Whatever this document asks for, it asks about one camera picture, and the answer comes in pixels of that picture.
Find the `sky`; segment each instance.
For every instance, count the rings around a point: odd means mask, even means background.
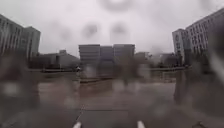
[[[135,44],[136,52],[173,52],[172,32],[224,5],[223,0],[0,0],[0,13],[41,31],[40,53],[79,44]]]

